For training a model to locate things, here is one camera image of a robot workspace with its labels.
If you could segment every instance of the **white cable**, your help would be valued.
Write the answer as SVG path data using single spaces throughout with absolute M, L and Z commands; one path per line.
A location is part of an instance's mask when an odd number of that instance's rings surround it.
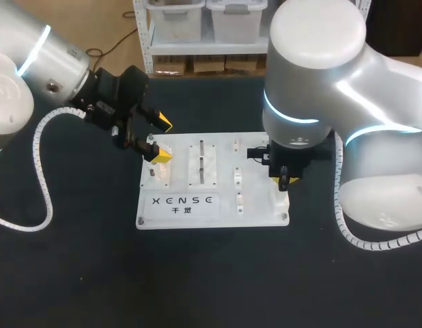
M 52 201 L 50 199 L 50 195 L 48 194 L 46 179 L 44 179 L 44 174 L 42 173 L 41 158 L 40 158 L 40 140 L 41 140 L 41 133 L 44 130 L 44 127 L 47 125 L 47 123 L 49 123 L 50 120 L 52 120 L 54 117 L 61 114 L 71 114 L 71 115 L 78 116 L 80 118 L 85 117 L 85 112 L 81 111 L 80 109 L 69 108 L 69 107 L 55 109 L 54 111 L 51 111 L 50 113 L 48 113 L 46 116 L 43 117 L 43 119 L 41 120 L 41 122 L 38 124 L 36 128 L 35 135 L 33 136 L 33 144 L 32 144 L 33 164 L 35 165 L 38 181 L 40 182 L 40 187 L 42 190 L 42 194 L 44 196 L 44 201 L 46 202 L 46 209 L 47 209 L 46 219 L 44 220 L 44 222 L 34 227 L 23 227 L 21 225 L 16 225 L 16 224 L 7 222 L 0 218 L 1 225 L 14 229 L 14 230 L 23 231 L 23 232 L 37 232 L 37 231 L 43 230 L 52 221 L 53 206 L 52 206 Z
M 341 167 L 343 166 L 343 142 L 340 136 L 335 133 L 335 180 L 334 180 L 334 209 L 335 209 L 335 219 L 337 220 L 337 225 L 339 226 L 340 232 L 346 240 L 348 240 L 353 246 L 357 246 L 361 249 L 366 249 L 368 251 L 388 251 L 390 249 L 400 248 L 403 246 L 408 246 L 419 241 L 422 241 L 422 230 L 418 232 L 413 232 L 404 237 L 397 239 L 392 239 L 391 241 L 382 241 L 382 242 L 371 242 L 363 241 L 360 238 L 355 237 L 351 231 L 349 231 L 344 216 L 343 209 L 341 208 L 340 199 L 339 199 L 339 189 L 340 189 L 340 178 L 341 178 Z

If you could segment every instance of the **cardboard box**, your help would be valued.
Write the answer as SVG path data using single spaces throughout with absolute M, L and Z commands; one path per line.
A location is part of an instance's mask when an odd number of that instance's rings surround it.
M 257 69 L 258 55 L 228 55 L 225 68 L 253 72 Z
M 204 55 L 193 57 L 193 70 L 200 72 L 223 72 L 225 70 L 225 56 Z
M 155 56 L 154 72 L 160 75 L 182 76 L 185 74 L 185 56 Z

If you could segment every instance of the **floor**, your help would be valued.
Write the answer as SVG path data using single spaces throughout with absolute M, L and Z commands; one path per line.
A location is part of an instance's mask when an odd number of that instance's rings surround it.
M 135 19 L 122 13 L 133 10 L 132 0 L 14 0 L 49 24 L 60 36 L 86 50 L 107 51 L 137 27 Z M 119 75 L 130 65 L 143 69 L 138 34 L 125 40 L 100 65 Z

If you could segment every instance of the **shelf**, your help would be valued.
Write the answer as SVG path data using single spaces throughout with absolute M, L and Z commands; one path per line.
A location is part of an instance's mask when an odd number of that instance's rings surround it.
M 264 15 L 255 44 L 222 44 L 214 41 L 211 16 L 203 13 L 202 41 L 198 43 L 160 43 L 154 34 L 154 24 L 150 25 L 150 53 L 152 55 L 237 55 L 267 53 L 270 19 Z

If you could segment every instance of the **yellow block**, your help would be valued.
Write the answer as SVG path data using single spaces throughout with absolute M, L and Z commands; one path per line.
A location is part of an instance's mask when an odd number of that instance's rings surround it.
M 168 163 L 172 158 L 173 157 L 168 152 L 166 152 L 165 150 L 162 150 L 160 148 L 158 156 L 155 157 L 152 160 L 152 163 L 162 163 L 162 164 L 165 164 L 165 163 Z
M 272 178 L 273 181 L 275 181 L 275 183 L 279 182 L 279 178 Z M 297 180 L 299 180 L 299 178 L 290 178 L 290 183 L 296 182 Z
M 163 115 L 163 113 L 161 113 L 161 112 L 159 112 L 159 118 L 160 118 L 160 120 L 163 120 L 164 122 L 166 122 L 167 124 L 169 124 L 170 125 L 170 127 L 166 130 L 166 131 L 164 131 L 164 132 L 169 132 L 169 130 L 171 129 L 171 128 L 173 128 L 173 124 L 172 123 L 170 123 L 170 121 Z

